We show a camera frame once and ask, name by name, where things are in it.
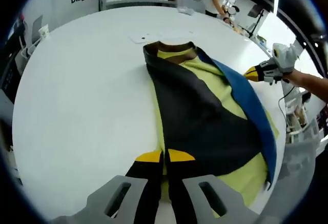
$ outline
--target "white wall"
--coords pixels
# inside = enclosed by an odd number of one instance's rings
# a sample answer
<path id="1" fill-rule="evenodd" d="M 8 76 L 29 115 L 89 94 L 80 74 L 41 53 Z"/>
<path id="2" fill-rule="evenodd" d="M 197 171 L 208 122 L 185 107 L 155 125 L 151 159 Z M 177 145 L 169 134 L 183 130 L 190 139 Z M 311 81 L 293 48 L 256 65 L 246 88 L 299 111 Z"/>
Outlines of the white wall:
<path id="1" fill-rule="evenodd" d="M 250 27 L 253 23 L 256 23 L 258 18 L 253 18 L 248 16 L 248 13 L 253 8 L 253 6 L 256 3 L 254 3 L 251 0 L 236 0 L 235 6 L 237 6 L 240 9 L 240 12 L 236 14 L 235 16 L 235 23 L 238 25 L 241 25 L 244 28 Z M 259 29 L 262 27 L 263 22 L 265 21 L 266 17 L 268 15 L 268 12 L 265 10 L 263 17 L 261 18 L 254 35 L 257 34 Z"/>
<path id="2" fill-rule="evenodd" d="M 33 22 L 43 15 L 42 26 L 49 25 L 49 30 L 56 28 L 56 21 L 53 18 L 54 8 L 52 0 L 28 0 L 23 8 L 24 20 L 27 24 L 25 30 L 25 39 L 28 46 L 31 45 L 31 35 Z"/>
<path id="3" fill-rule="evenodd" d="M 303 50 L 300 54 L 299 60 L 295 62 L 295 69 L 322 78 L 307 50 Z"/>
<path id="4" fill-rule="evenodd" d="M 296 39 L 289 27 L 273 13 L 268 14 L 258 31 L 258 35 L 266 39 L 266 46 L 271 50 L 273 43 L 290 45 Z"/>
<path id="5" fill-rule="evenodd" d="M 22 13 L 27 24 L 26 42 L 31 45 L 31 34 L 34 21 L 41 15 L 42 26 L 48 24 L 52 31 L 74 19 L 98 11 L 98 0 L 84 0 L 72 3 L 72 0 L 28 0 Z"/>

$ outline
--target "yellow fabric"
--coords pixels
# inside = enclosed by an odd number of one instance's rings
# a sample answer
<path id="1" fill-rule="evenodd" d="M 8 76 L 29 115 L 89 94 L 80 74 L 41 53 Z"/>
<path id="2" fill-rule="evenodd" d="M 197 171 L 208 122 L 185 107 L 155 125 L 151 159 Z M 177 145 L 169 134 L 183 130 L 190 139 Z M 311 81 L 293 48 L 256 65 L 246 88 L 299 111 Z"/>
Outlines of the yellow fabric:
<path id="1" fill-rule="evenodd" d="M 187 152 L 184 151 L 177 151 L 173 149 L 168 149 L 170 155 L 170 161 L 194 161 L 195 158 L 189 155 Z"/>
<path id="2" fill-rule="evenodd" d="M 158 57 L 168 58 L 177 55 L 183 55 L 187 53 L 189 50 L 183 52 L 161 52 L 158 51 Z M 241 107 L 234 101 L 231 96 L 232 88 L 229 83 L 224 78 L 223 73 L 217 69 L 215 66 L 206 64 L 202 62 L 198 57 L 193 60 L 185 61 L 180 64 L 182 67 L 192 71 L 199 79 L 203 80 L 208 88 L 214 93 L 214 95 L 221 101 L 223 107 L 229 110 L 231 113 L 243 118 L 247 119 L 244 111 Z M 154 100 L 155 100 L 155 108 L 158 108 L 156 93 L 153 91 Z M 275 138 L 278 137 L 279 132 L 274 126 L 272 119 L 267 111 L 265 111 L 268 121 L 271 125 Z M 161 137 L 159 138 L 160 147 L 164 150 L 164 139 L 162 133 L 162 123 L 160 118 L 160 112 L 158 110 L 158 115 L 156 115 L 157 119 L 157 127 L 161 132 Z M 223 182 L 229 185 L 231 188 L 239 192 L 244 200 L 245 205 L 248 207 L 256 198 L 258 192 L 261 190 L 265 180 L 267 178 L 267 165 L 261 153 L 258 153 L 255 157 L 253 157 L 248 163 L 246 163 L 243 167 L 231 172 L 227 175 L 218 176 Z M 166 190 L 168 189 L 167 181 L 162 184 L 162 195 L 168 196 Z"/>
<path id="3" fill-rule="evenodd" d="M 198 57 L 185 61 L 180 65 L 192 71 L 199 79 L 204 81 L 211 92 L 221 101 L 223 107 L 234 115 L 247 119 L 242 108 L 232 98 L 232 88 L 225 78 L 221 76 L 221 71 L 212 65 L 202 62 Z"/>
<path id="4" fill-rule="evenodd" d="M 185 51 L 180 51 L 180 52 L 163 52 L 158 50 L 157 51 L 157 56 L 163 59 L 169 58 L 171 56 L 181 56 L 181 55 L 185 55 L 186 53 L 188 53 L 189 51 L 191 51 L 192 48 L 185 50 Z"/>
<path id="5" fill-rule="evenodd" d="M 135 161 L 159 162 L 161 151 L 152 151 L 138 156 Z"/>
<path id="6" fill-rule="evenodd" d="M 162 124 L 162 119 L 160 117 L 160 111 L 159 111 L 159 106 L 158 106 L 158 102 L 157 102 L 155 86 L 154 86 L 153 82 L 150 82 L 150 92 L 151 92 L 152 100 L 153 100 L 153 104 L 154 104 L 154 113 L 155 113 L 156 126 L 157 126 L 158 141 L 157 141 L 156 149 L 165 151 L 163 124 Z"/>

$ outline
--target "white robotic hand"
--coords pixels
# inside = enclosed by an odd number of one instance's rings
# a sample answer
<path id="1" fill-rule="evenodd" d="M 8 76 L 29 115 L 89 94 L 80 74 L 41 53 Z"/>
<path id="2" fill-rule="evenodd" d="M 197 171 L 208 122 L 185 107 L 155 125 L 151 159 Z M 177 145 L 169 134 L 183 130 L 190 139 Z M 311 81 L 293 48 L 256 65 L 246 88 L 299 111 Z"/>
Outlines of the white robotic hand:
<path id="1" fill-rule="evenodd" d="M 273 44 L 273 60 L 282 74 L 291 73 L 294 70 L 298 58 L 294 45 L 289 47 L 283 44 Z"/>

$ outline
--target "black fabric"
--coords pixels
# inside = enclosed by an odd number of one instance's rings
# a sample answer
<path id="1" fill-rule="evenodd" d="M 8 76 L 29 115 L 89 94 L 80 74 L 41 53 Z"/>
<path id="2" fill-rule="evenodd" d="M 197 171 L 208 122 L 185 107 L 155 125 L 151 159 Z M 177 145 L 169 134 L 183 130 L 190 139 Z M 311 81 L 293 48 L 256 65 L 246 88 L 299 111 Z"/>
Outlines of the black fabric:
<path id="1" fill-rule="evenodd" d="M 263 69 L 259 65 L 256 65 L 255 66 L 255 70 L 256 70 L 257 75 L 258 75 L 258 81 L 259 82 L 264 81 L 264 72 L 263 72 Z"/>
<path id="2" fill-rule="evenodd" d="M 261 151 L 256 127 L 226 110 L 197 76 L 147 53 L 162 121 L 165 147 L 198 160 L 204 174 L 229 174 Z"/>
<path id="3" fill-rule="evenodd" d="M 166 150 L 165 164 L 169 179 L 169 197 L 177 224 L 197 224 L 196 214 L 183 179 L 204 175 L 198 161 L 170 161 Z"/>
<path id="4" fill-rule="evenodd" d="M 210 12 L 210 11 L 207 11 L 207 10 L 205 11 L 205 14 L 206 14 L 206 15 L 209 15 L 209 16 L 211 16 L 211 17 L 215 17 L 215 18 L 217 17 L 217 14 L 214 14 L 214 13 L 212 13 L 212 12 Z"/>
<path id="5" fill-rule="evenodd" d="M 154 224 L 158 202 L 161 197 L 161 180 L 163 175 L 163 153 L 159 162 L 135 161 L 126 176 L 147 179 L 134 217 L 135 224 Z"/>

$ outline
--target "human arm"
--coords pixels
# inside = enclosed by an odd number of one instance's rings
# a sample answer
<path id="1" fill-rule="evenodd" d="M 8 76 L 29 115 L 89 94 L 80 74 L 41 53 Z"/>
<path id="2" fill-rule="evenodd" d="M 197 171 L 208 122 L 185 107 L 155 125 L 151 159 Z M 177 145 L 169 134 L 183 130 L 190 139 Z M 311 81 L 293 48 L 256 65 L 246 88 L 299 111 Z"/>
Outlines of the human arm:
<path id="1" fill-rule="evenodd" d="M 220 3 L 219 3 L 219 0 L 212 0 L 212 2 L 214 4 L 216 10 L 219 12 L 219 14 L 224 17 L 225 16 L 225 12 L 222 9 L 222 5 L 220 5 Z"/>
<path id="2" fill-rule="evenodd" d="M 328 103 L 328 79 L 318 78 L 295 69 L 292 73 L 285 75 L 284 78 L 288 79 L 294 86 L 302 87 Z"/>

